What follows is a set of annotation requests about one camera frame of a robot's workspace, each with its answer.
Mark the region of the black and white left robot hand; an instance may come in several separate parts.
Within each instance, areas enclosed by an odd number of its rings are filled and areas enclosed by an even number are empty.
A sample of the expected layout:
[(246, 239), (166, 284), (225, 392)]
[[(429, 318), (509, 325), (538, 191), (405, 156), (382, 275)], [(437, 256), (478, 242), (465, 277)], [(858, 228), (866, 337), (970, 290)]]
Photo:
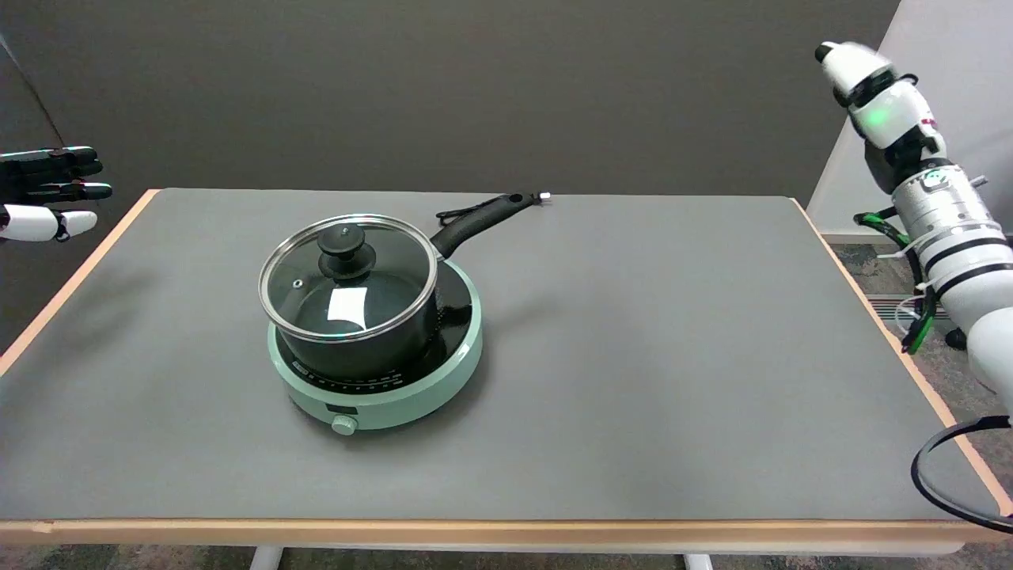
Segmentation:
[(112, 197), (110, 184), (86, 180), (102, 169), (98, 153), (90, 146), (3, 153), (1, 237), (4, 241), (65, 242), (93, 230), (97, 213), (59, 210), (51, 205)]

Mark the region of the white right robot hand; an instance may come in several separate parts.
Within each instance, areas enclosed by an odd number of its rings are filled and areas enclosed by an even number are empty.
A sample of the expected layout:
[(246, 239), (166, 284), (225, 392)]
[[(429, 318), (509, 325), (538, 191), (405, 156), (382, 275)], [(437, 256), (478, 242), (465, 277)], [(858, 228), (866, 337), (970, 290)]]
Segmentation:
[(901, 74), (879, 51), (854, 42), (821, 43), (814, 57), (863, 140), (880, 190), (893, 194), (908, 178), (947, 165), (947, 144), (915, 74)]

